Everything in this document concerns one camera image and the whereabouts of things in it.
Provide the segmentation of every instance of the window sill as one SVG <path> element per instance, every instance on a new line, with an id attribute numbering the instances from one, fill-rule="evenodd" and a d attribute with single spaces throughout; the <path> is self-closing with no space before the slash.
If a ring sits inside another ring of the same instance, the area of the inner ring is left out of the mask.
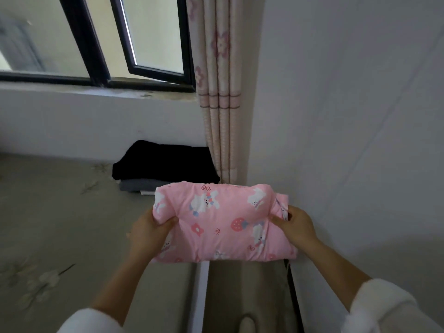
<path id="1" fill-rule="evenodd" d="M 196 94 L 187 92 L 112 89 L 93 86 L 61 85 L 46 83 L 0 82 L 0 90 L 71 93 L 78 95 L 106 96 L 129 99 L 156 99 L 195 102 Z"/>

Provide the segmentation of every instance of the gray folded cloth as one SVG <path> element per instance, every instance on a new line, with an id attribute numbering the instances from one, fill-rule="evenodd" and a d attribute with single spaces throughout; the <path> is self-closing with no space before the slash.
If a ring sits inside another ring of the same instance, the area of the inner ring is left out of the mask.
<path id="1" fill-rule="evenodd" d="M 125 192 L 138 192 L 140 190 L 154 191 L 162 185 L 169 185 L 171 182 L 156 179 L 127 179 L 119 183 L 119 189 Z"/>

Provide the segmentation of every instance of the folded clothes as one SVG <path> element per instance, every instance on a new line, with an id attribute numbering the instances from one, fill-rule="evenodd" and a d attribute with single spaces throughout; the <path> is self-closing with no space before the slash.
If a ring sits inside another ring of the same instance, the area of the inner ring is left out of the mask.
<path id="1" fill-rule="evenodd" d="M 157 179 L 168 182 L 217 183 L 208 147 L 159 145 L 137 140 L 123 158 L 114 163 L 115 180 Z"/>
<path id="2" fill-rule="evenodd" d="M 120 181 L 119 189 L 125 192 L 138 192 L 141 190 L 155 191 L 157 187 L 170 183 L 169 181 L 156 179 L 128 179 Z"/>
<path id="3" fill-rule="evenodd" d="M 178 182 L 158 187 L 153 216 L 159 223 L 173 216 L 179 222 L 153 261 L 294 259 L 296 248 L 268 220 L 270 214 L 287 219 L 287 210 L 288 196 L 269 185 Z"/>

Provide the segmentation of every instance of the stack of clothes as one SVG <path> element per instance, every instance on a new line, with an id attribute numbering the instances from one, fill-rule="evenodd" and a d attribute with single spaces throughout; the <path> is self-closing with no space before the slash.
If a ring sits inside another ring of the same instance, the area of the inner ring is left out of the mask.
<path id="1" fill-rule="evenodd" d="M 137 140 L 123 158 L 114 163 L 112 177 L 122 191 L 154 194 L 172 182 L 218 183 L 208 147 L 159 145 Z"/>

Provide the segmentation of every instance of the black window frame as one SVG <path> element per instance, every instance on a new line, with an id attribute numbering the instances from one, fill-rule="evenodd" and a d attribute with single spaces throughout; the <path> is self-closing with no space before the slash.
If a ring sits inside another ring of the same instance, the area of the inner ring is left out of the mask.
<path id="1" fill-rule="evenodd" d="M 111 78 L 105 62 L 105 58 L 100 48 L 99 40 L 94 29 L 86 0 L 59 1 L 64 10 L 66 19 L 77 43 L 77 47 L 83 58 L 83 62 L 90 78 L 52 74 L 31 74 L 21 71 L 1 71 L 0 81 L 70 84 L 151 91 L 195 92 L 196 85 L 194 72 L 192 72 L 194 68 L 191 56 L 190 36 L 188 31 L 186 0 L 177 0 L 184 75 L 136 65 L 133 66 L 131 63 L 129 63 L 129 61 L 131 61 L 127 58 L 129 47 L 124 44 L 126 43 L 126 39 L 124 36 L 124 31 L 126 31 L 126 29 L 121 27 L 122 25 L 124 25 L 124 22 L 122 22 L 120 18 L 116 16 L 116 12 L 119 12 L 117 4 L 115 4 L 116 0 L 110 0 L 111 6 L 113 8 L 114 19 L 116 20 L 117 29 L 121 39 L 122 48 L 125 53 L 128 71 L 131 74 L 155 78 L 164 82 L 157 82 L 155 80 L 152 81 L 150 79 L 139 78 Z"/>

